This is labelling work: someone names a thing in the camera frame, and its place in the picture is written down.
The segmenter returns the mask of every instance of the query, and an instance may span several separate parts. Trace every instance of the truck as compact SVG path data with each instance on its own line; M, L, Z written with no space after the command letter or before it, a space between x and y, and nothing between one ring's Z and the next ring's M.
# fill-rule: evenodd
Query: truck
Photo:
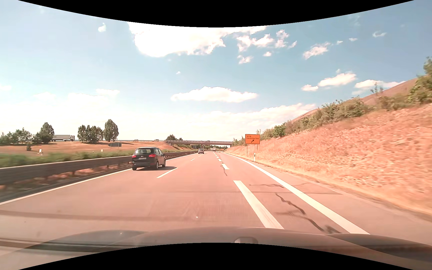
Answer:
M51 141L74 141L75 136L74 135L54 135L53 139Z

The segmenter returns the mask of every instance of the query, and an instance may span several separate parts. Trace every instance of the overpass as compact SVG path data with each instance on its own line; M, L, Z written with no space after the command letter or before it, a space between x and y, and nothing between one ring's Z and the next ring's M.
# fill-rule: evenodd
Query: overpass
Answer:
M184 144L184 145L231 145L233 142L225 141L187 141L187 140L165 140L168 144Z

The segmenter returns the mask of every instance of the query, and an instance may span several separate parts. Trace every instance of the white lane marking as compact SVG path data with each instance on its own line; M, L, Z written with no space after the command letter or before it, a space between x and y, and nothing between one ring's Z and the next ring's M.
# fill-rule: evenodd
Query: white lane marking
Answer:
M162 175L159 175L159 176L158 176L158 177L156 177L156 178L159 178L159 177L163 177L163 176L165 176L165 175L167 175L167 174L171 173L171 172L172 172L172 171L174 171L175 169L177 169L177 167L176 167L176 168L174 168L174 169L172 169L172 170L168 170L167 172L163 173Z
M244 198L248 201L249 205L253 209L253 211L258 216L261 223L266 228L274 228L274 229L284 229L281 224L276 220L276 218L271 215L271 213L266 209L266 207L256 198L256 196L249 190L242 181L234 180L234 183L239 188L241 193L243 193Z
M175 158L168 159L167 161L175 160L175 159L182 158L182 157L187 157L189 155L178 156L178 157L175 157ZM130 171L130 170L132 170L132 169L124 169L124 170L120 170L120 171L117 171L117 172L112 172L112 173L109 173L109 174L105 174L105 175L101 175L101 176L98 176L98 177L94 177L94 178L91 178L91 179L86 179L86 180L83 180L83 181L79 181L79 182L76 182L76 183L70 183L70 184L67 184L67 185L64 185L64 186L59 186L59 187L48 189L48 190L41 191L41 192L38 192L38 193L29 194L27 196L23 196L23 197L15 198L15 199L12 199L12 200L0 202L0 205L4 205L4 204L7 204L7 203L19 201L19 200L22 200L22 199L33 197L33 196L36 196L36 195L39 195L39 194L43 194L43 193L46 193L46 192L50 192L50 191L53 191L53 190L58 190L58 189L63 188L63 187L74 186L74 185L81 184L81 183L84 183L84 182L87 182L87 181L95 180L95 179L98 179L98 178L101 178L101 177L105 177L105 176L109 176L109 175L119 174L119 173L122 173L122 172L125 172L125 171Z
M346 218L341 217L339 214L337 214L333 210L327 208L326 206L322 205L320 202L316 201L315 199L309 197L307 194L305 194L301 190L299 190L299 189L291 186L290 184L288 184L285 181L279 179L278 177L270 174L269 172L265 171L264 169L261 169L260 167L256 166L255 164L252 164L252 163L250 163L250 162L248 162L248 161L246 161L246 160L244 160L244 159L242 159L242 158L240 158L238 156L233 156L233 157L235 157L237 159L240 159L240 160L244 161L245 163L248 163L249 165L251 165L254 168L256 168L256 169L260 170L261 172L263 172L265 175L273 178L274 181L280 183L282 186L284 186L289 191L291 191L292 193L294 193L296 196L298 196L299 198L301 198L307 204L311 205L317 211L320 211L323 215L325 215L326 217L328 217L329 219L331 219L332 221L334 221L339 226L343 227L343 229L345 229L346 231L348 231L350 234L367 234L367 235L369 235L369 233L367 231L365 231L362 228L360 228L360 227L356 226L355 224L351 223Z

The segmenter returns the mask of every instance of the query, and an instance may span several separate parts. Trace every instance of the car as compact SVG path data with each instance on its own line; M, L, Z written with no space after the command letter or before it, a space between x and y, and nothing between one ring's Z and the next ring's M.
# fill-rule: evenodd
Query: car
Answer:
M140 147L134 151L131 157L132 170L138 168L159 169L159 165L166 167L166 156L163 151L155 146Z

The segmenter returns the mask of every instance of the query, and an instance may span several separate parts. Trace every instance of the sign post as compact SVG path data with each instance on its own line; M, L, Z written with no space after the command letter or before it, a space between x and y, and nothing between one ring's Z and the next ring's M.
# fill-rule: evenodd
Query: sign post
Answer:
M109 146L109 147L117 147L117 149L119 149L119 147L121 146L121 143L108 143L107 146Z
M260 134L245 134L244 143L246 144L246 156L248 156L248 145L256 145L256 148L258 148L258 144L260 143L260 137Z

